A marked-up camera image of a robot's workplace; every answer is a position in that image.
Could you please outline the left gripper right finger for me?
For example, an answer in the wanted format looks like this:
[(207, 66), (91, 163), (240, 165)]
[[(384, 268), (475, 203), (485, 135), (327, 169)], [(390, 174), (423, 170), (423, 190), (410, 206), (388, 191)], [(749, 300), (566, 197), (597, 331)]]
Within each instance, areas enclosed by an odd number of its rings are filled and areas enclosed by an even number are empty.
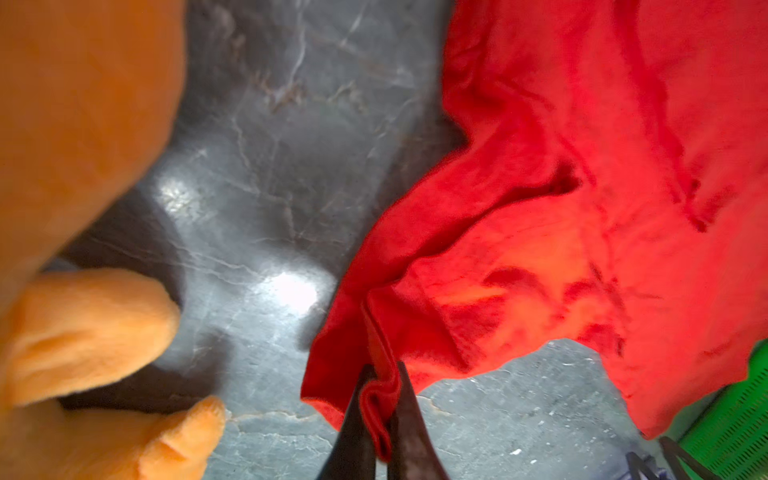
[(403, 362), (398, 363), (400, 397), (389, 421), (392, 445), (388, 480), (448, 480), (430, 440), (414, 387)]

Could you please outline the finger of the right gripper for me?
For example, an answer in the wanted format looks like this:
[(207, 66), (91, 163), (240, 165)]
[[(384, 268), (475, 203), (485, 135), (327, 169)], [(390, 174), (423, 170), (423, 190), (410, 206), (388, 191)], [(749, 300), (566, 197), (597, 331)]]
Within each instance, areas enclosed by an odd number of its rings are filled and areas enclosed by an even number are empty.
[(626, 456), (628, 475), (630, 480), (655, 480), (656, 473), (636, 453), (630, 452)]
[(706, 468), (670, 437), (661, 437), (659, 444), (676, 480), (720, 480), (718, 475)]

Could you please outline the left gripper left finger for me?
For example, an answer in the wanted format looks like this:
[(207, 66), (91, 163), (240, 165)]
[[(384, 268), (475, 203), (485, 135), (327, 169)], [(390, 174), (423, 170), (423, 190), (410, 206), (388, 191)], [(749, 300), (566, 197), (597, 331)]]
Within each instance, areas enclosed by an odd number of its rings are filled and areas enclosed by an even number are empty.
[(365, 384), (375, 377), (372, 366), (360, 372), (357, 385), (347, 407), (344, 421), (331, 453), (317, 480), (373, 480), (376, 451), (360, 410), (359, 395)]

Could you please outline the red t shirt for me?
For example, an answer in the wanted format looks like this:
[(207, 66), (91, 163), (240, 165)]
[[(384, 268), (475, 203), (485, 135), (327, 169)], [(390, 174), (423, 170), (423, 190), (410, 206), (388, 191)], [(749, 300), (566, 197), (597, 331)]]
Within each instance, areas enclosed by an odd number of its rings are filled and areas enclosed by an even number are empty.
[(466, 136), (374, 225), (301, 398), (353, 396), (378, 455), (405, 388), (556, 339), (661, 435), (767, 336), (767, 5), (459, 1), (443, 106)]

